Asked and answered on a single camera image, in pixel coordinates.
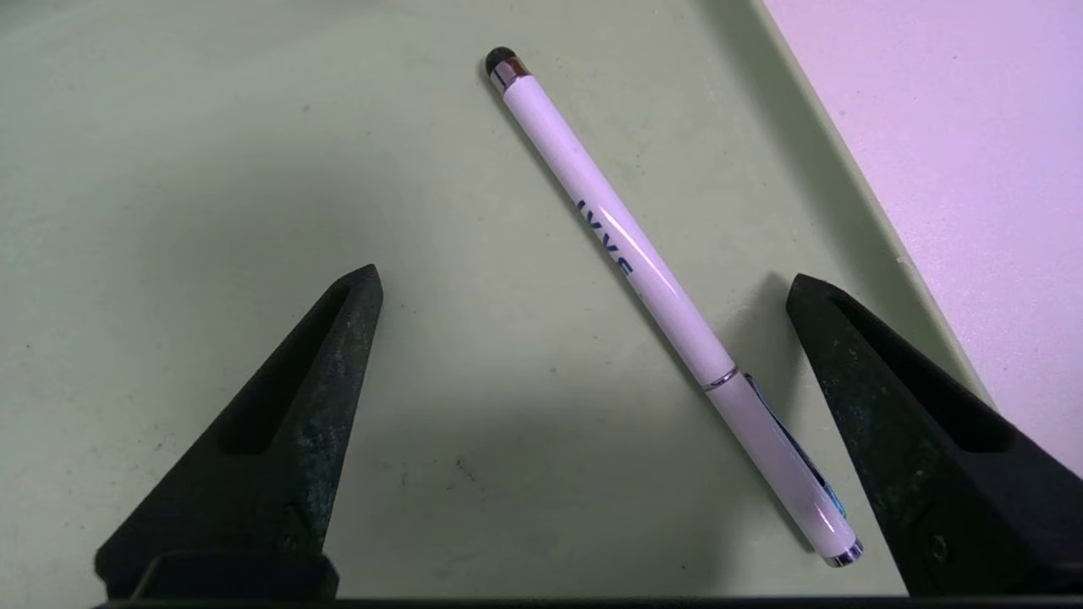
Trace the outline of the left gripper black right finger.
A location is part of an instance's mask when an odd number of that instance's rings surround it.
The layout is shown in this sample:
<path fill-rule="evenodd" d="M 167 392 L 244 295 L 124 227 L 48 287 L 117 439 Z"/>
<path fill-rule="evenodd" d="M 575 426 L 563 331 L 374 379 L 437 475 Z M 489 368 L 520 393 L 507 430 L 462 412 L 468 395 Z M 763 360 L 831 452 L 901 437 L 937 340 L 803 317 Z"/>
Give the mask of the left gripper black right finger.
<path fill-rule="evenodd" d="M 1080 597 L 1075 472 L 843 289 L 786 311 L 910 596 Z"/>

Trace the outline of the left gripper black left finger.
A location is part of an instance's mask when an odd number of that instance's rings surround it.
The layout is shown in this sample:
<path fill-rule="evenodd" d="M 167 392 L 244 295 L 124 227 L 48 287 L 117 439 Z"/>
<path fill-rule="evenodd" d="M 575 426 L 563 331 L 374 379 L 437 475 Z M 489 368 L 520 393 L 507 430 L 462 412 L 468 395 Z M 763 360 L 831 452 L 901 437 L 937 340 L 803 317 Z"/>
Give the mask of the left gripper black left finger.
<path fill-rule="evenodd" d="M 377 323 L 382 278 L 332 282 L 97 548 L 109 601 L 332 601 L 322 550 Z"/>

